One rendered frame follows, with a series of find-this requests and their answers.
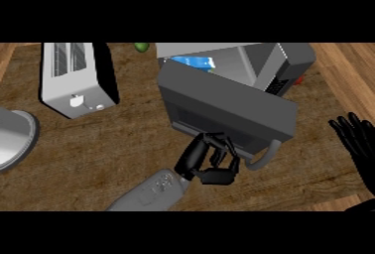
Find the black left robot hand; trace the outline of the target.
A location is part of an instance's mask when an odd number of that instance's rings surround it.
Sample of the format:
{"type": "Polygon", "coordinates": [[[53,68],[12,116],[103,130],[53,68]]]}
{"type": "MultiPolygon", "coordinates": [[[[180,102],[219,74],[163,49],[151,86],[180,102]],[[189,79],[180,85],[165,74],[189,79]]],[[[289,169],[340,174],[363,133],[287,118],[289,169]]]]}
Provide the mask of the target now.
{"type": "Polygon", "coordinates": [[[230,137],[225,133],[199,133],[185,149],[174,171],[186,181],[198,178],[202,185],[227,186],[235,181],[239,162],[230,137]],[[214,148],[211,167],[202,170],[210,148],[214,148]]]}

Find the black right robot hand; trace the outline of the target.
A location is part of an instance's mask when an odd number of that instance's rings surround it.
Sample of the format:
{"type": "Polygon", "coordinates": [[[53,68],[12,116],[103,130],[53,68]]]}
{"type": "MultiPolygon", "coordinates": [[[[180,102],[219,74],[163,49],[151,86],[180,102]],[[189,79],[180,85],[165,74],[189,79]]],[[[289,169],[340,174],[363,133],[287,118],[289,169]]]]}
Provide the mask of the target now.
{"type": "Polygon", "coordinates": [[[365,187],[374,198],[347,208],[350,212],[375,211],[375,126],[356,113],[328,121],[350,154],[365,187]]]}

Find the dark grey microwave door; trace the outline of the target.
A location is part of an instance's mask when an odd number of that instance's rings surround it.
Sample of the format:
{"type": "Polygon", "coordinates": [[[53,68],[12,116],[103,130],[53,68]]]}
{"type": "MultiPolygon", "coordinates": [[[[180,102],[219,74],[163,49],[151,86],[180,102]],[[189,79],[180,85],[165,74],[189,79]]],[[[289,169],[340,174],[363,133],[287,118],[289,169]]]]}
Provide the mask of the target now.
{"type": "Polygon", "coordinates": [[[157,82],[171,127],[191,136],[226,134],[247,168],[264,167],[294,136],[297,104],[173,60],[157,82]]]}

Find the blue milk carton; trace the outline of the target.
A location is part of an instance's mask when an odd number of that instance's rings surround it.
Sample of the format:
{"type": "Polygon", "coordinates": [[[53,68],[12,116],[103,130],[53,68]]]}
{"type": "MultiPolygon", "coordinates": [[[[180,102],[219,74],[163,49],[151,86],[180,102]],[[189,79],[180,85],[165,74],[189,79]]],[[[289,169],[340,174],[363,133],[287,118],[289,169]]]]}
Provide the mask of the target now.
{"type": "Polygon", "coordinates": [[[171,59],[207,72],[211,72],[216,68],[214,60],[210,57],[176,56],[171,59]]]}

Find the grey microwave body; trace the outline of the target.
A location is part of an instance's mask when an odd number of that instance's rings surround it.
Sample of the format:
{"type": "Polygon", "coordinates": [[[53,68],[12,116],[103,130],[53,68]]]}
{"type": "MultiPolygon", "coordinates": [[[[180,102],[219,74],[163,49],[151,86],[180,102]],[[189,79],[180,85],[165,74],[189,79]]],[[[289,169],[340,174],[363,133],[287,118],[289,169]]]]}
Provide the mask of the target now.
{"type": "Polygon", "coordinates": [[[316,61],[309,43],[157,43],[157,58],[207,57],[211,73],[284,96],[316,61]]]}

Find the silver toaster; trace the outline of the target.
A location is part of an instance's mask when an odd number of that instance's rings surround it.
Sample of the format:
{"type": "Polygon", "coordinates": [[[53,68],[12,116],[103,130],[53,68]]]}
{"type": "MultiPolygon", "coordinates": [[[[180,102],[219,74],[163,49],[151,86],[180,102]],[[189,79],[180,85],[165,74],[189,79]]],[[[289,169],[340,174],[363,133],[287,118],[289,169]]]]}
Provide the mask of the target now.
{"type": "Polygon", "coordinates": [[[106,43],[43,43],[41,103],[75,119],[120,102],[106,43]]]}

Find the grey round pot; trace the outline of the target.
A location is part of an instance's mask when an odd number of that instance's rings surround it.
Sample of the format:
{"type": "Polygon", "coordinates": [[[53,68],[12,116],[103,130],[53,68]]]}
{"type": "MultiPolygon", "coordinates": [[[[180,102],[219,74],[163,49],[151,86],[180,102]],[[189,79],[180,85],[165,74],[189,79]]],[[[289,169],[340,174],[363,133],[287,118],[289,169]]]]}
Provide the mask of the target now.
{"type": "Polygon", "coordinates": [[[37,117],[22,110],[0,107],[0,173],[27,158],[40,137],[37,117]]]}

